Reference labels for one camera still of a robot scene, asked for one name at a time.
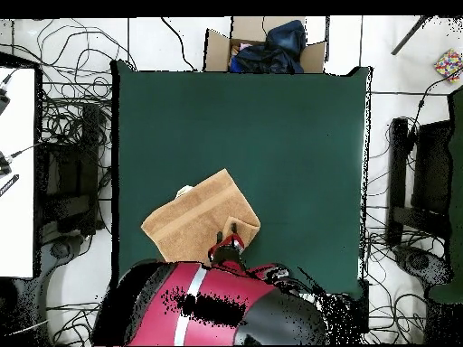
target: desk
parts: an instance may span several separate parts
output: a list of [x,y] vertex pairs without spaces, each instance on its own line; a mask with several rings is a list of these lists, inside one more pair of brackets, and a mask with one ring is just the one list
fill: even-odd
[[111,65],[120,78],[112,123],[120,276],[160,257],[143,220],[182,186],[226,168],[261,222],[243,253],[247,267],[279,262],[304,281],[301,267],[326,291],[356,295],[368,69],[290,76]]
[[[0,67],[0,80],[12,69]],[[9,105],[0,116],[0,151],[10,155],[33,145],[34,69],[16,71],[6,85]],[[11,163],[19,180],[0,197],[0,277],[33,276],[33,149]]]
[[441,304],[463,303],[463,87],[449,95],[450,123],[453,136],[449,143],[452,157],[449,221],[451,234],[446,247],[455,273],[448,285],[434,286],[430,298]]

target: white floor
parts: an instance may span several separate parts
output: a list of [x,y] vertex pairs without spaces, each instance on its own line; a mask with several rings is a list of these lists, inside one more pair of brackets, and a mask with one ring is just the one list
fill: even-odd
[[[373,67],[372,84],[372,131],[370,155],[382,153],[387,142],[384,132],[394,117],[415,117],[421,93],[440,75],[433,69],[433,63],[449,48],[463,52],[462,28],[460,24],[450,19],[434,18],[419,29],[409,42],[396,55],[391,51],[402,37],[410,30],[419,16],[331,16],[329,32],[329,61],[326,72],[346,74],[359,64]],[[212,28],[219,33],[229,35],[230,17],[209,18],[169,18],[167,21],[176,29],[184,41],[184,55],[193,66],[201,70],[203,67],[204,34],[206,28]],[[71,33],[82,32],[79,24],[87,27],[99,27],[109,34],[122,47],[128,48],[139,70],[189,70],[184,63],[180,43],[176,36],[160,21],[159,18],[136,19],[60,19],[55,20],[46,32],[40,31],[51,20],[14,21],[14,54],[32,59],[29,53],[22,52],[20,46],[27,48],[40,56],[37,41],[43,43],[43,60],[55,61],[60,50]],[[49,32],[57,31],[43,41]],[[325,17],[308,17],[307,34],[309,42],[319,42],[325,35]],[[12,22],[0,20],[0,44],[12,44]],[[69,46],[63,52],[58,64],[75,68],[82,49],[86,47],[85,35],[70,38]],[[118,47],[101,35],[90,36],[92,49],[104,51],[111,58],[116,58]],[[0,52],[12,52],[11,47],[0,46]],[[127,60],[126,52],[120,52],[119,57]],[[106,70],[109,68],[109,58],[91,52],[85,68]],[[56,70],[44,69],[47,79],[67,82]],[[111,81],[110,75],[104,76]],[[89,76],[85,82],[92,82],[95,75]],[[450,85],[441,82],[425,100],[420,113],[421,124],[449,118],[446,94],[456,89],[461,82]],[[387,172],[388,156],[372,159],[369,163],[369,179]],[[104,165],[110,164],[110,155],[105,155]],[[371,183],[368,194],[381,193],[385,190],[387,177]],[[110,198],[110,187],[106,188],[101,198]],[[368,198],[368,205],[385,206],[386,193]],[[102,202],[101,209],[107,225],[111,223],[110,202]],[[377,220],[384,220],[384,209],[368,211]],[[378,227],[378,222],[369,219],[369,227]],[[90,251],[84,256],[73,260],[69,265],[60,267],[53,275],[47,302],[48,305],[78,304],[81,302],[99,302],[105,294],[110,275],[111,237],[102,230],[93,239]],[[422,295],[420,284],[414,277],[401,272],[388,258],[380,262],[370,262],[369,273],[373,286],[370,291],[371,310],[375,307],[389,305],[386,292],[377,281],[382,282],[391,292],[392,299],[398,295],[414,292]],[[407,316],[413,313],[424,316],[424,307],[417,299],[407,297],[401,300],[398,307]],[[388,325],[392,322],[391,310],[383,309],[384,313],[376,311],[372,315],[386,318],[372,318],[371,327]],[[60,313],[51,315],[51,329],[57,331],[68,319]],[[374,332],[383,342],[392,342],[395,333]],[[67,332],[70,341],[76,340],[76,335]],[[420,342],[422,335],[415,333],[414,342]],[[376,340],[368,334],[370,342]]]

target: colorful object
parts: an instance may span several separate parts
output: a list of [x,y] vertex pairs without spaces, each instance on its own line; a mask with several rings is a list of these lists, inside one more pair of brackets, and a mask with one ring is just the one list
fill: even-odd
[[[463,62],[461,60],[461,56],[458,53],[456,53],[453,49],[450,49],[448,52],[446,52],[439,59],[439,61],[434,64],[434,68],[436,68],[436,71],[445,77],[452,74],[462,66]],[[447,80],[450,82],[458,81],[460,72],[455,76],[450,76]]]

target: brown towel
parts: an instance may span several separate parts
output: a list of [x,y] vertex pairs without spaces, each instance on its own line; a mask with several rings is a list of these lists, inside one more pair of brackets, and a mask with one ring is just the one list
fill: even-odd
[[225,169],[196,185],[191,191],[153,211],[141,228],[167,262],[199,261],[210,265],[207,251],[217,240],[238,234],[248,247],[260,222]]

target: black pole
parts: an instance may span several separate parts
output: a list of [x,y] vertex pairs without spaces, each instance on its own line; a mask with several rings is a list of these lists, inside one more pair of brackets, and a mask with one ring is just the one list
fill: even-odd
[[399,42],[399,45],[397,45],[394,50],[392,51],[392,55],[396,55],[399,53],[399,50],[407,43],[407,41],[415,34],[415,32],[418,31],[418,29],[424,24],[424,22],[428,19],[428,16],[422,16],[420,17],[420,20],[416,22],[415,25],[410,29],[410,31],[407,33],[407,35],[402,39],[401,42]]

